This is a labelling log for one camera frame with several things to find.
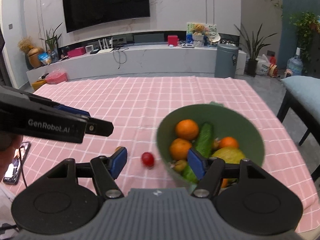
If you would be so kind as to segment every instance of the phone screen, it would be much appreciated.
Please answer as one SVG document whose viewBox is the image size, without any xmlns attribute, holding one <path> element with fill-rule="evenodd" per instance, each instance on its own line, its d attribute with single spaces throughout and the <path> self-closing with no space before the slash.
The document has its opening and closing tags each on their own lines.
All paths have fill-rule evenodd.
<svg viewBox="0 0 320 240">
<path fill-rule="evenodd" d="M 20 146 L 20 152 L 21 152 L 21 158 L 22 158 L 22 164 L 25 161 L 25 158 L 27 156 L 27 153 L 30 149 L 30 143 L 29 142 L 23 142 Z M 19 181 L 20 176 L 20 157 L 19 157 L 19 149 L 17 149 L 14 153 L 14 158 L 12 160 L 12 163 L 9 165 L 4 178 L 3 182 L 6 184 L 17 184 Z"/>
</svg>

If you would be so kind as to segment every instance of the trash can lid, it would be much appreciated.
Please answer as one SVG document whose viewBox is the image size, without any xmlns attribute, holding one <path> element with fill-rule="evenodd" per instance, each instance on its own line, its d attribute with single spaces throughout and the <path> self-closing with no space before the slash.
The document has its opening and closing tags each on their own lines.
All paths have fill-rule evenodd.
<svg viewBox="0 0 320 240">
<path fill-rule="evenodd" d="M 223 43 L 219 43 L 217 45 L 217 49 L 221 49 L 221 50 L 229 51 L 229 52 L 238 52 L 238 50 L 239 50 L 239 48 L 236 46 L 223 44 Z"/>
</svg>

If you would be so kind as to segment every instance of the green bowl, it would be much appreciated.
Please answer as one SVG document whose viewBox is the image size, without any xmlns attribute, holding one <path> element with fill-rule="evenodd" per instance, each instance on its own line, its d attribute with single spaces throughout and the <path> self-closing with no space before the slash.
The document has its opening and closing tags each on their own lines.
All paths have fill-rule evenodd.
<svg viewBox="0 0 320 240">
<path fill-rule="evenodd" d="M 227 136 L 235 138 L 239 142 L 239 148 L 244 155 L 260 167 L 262 166 L 265 156 L 263 140 L 249 120 L 216 103 L 185 106 L 168 114 L 160 123 L 157 131 L 159 153 L 177 187 L 186 187 L 189 192 L 195 187 L 193 183 L 185 180 L 172 170 L 169 164 L 172 161 L 169 147 L 177 138 L 174 131 L 175 126 L 185 119 L 194 120 L 200 128 L 205 122 L 211 123 L 214 138 Z"/>
</svg>

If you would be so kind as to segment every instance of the red tomato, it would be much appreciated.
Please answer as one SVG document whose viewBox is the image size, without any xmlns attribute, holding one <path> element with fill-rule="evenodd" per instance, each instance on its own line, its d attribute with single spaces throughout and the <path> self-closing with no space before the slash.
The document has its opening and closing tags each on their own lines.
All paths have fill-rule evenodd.
<svg viewBox="0 0 320 240">
<path fill-rule="evenodd" d="M 142 163 L 147 167 L 153 167 L 155 165 L 155 158 L 152 153 L 143 153 L 141 155 Z"/>
</svg>

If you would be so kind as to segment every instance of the plastic water bottle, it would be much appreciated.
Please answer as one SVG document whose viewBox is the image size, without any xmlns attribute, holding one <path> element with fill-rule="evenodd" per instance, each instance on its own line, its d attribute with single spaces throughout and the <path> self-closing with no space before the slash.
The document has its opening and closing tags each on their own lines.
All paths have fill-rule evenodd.
<svg viewBox="0 0 320 240">
<path fill-rule="evenodd" d="M 300 48 L 297 48 L 296 55 L 288 60 L 285 77 L 301 76 L 303 63 L 300 59 Z"/>
</svg>

